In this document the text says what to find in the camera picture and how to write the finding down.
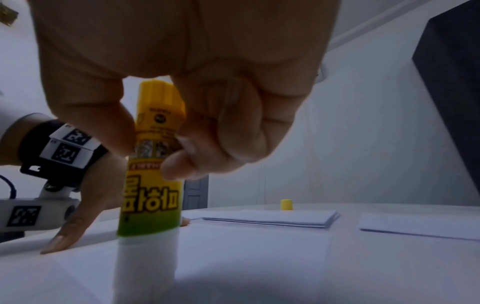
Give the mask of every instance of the wrist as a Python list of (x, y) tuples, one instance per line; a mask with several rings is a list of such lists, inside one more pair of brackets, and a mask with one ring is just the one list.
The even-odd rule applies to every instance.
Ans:
[(30, 114), (14, 122), (0, 140), (0, 165), (20, 166), (19, 148), (23, 138), (39, 124), (52, 120), (44, 114)]

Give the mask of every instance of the gray door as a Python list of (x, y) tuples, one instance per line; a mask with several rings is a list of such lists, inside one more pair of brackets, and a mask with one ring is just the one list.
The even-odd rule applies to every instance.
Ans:
[(183, 187), (183, 210), (204, 209), (209, 204), (209, 177), (186, 180)]

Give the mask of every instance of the black cable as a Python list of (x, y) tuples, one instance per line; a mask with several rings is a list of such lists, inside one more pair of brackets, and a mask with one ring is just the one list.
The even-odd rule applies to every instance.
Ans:
[(8, 178), (4, 177), (3, 175), (0, 175), (0, 179), (2, 179), (10, 187), (9, 199), (15, 199), (17, 197), (17, 190), (15, 189), (15, 186), (12, 184), (12, 182)]

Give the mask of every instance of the fingernail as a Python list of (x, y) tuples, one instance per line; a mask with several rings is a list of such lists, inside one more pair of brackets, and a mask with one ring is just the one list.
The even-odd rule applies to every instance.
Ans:
[(63, 235), (57, 235), (40, 251), (41, 254), (59, 251), (62, 248), (62, 244), (65, 241)]
[(227, 106), (235, 105), (240, 100), (240, 93), (242, 92), (242, 82), (238, 78), (233, 78), (228, 81), (226, 87), (225, 104)]
[(197, 146), (192, 139), (188, 137), (182, 137), (182, 136), (177, 136), (176, 138), (178, 139), (181, 146), (187, 152), (188, 155), (191, 156), (197, 153)]

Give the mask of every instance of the glue stick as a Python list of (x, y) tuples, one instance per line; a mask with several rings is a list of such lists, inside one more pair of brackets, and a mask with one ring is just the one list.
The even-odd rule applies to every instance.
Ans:
[(180, 149), (175, 132), (184, 120), (185, 105), (173, 85), (160, 80), (140, 84), (136, 145), (128, 160), (117, 231), (115, 304), (158, 302), (174, 283), (183, 182), (163, 180), (160, 165)]

